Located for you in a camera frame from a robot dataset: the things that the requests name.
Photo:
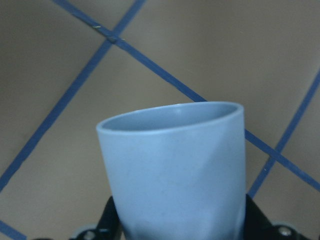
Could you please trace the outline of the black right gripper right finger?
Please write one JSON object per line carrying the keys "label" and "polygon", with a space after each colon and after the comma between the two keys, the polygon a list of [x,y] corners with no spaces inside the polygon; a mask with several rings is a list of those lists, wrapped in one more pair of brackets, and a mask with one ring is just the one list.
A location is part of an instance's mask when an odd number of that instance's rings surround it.
{"label": "black right gripper right finger", "polygon": [[272,228],[272,223],[247,194],[243,238],[245,240],[270,240]]}

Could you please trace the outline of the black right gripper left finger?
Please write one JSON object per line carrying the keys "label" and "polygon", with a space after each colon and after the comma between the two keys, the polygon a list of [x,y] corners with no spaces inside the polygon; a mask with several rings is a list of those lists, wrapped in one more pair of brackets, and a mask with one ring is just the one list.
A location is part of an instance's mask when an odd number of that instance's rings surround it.
{"label": "black right gripper left finger", "polygon": [[99,240],[120,240],[122,229],[116,210],[114,199],[111,196],[104,207],[103,213],[96,226]]}

